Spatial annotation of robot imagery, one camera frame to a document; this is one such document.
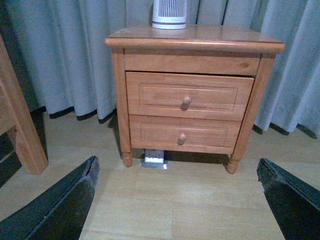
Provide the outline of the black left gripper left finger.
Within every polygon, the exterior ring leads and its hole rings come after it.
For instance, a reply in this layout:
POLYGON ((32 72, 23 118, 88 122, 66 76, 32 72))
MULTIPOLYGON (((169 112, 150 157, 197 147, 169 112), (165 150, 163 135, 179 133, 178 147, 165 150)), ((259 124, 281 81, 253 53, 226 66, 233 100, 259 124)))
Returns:
POLYGON ((2 240, 77 240, 91 208, 100 171, 91 156, 45 192, 0 222, 2 240))

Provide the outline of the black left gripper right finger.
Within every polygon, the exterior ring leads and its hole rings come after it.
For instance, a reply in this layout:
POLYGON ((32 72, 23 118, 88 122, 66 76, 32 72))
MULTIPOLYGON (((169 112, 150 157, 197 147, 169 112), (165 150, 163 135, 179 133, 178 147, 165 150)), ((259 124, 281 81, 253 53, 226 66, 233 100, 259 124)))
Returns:
POLYGON ((286 240, 320 238, 320 191, 272 161, 257 166, 266 201, 286 240))

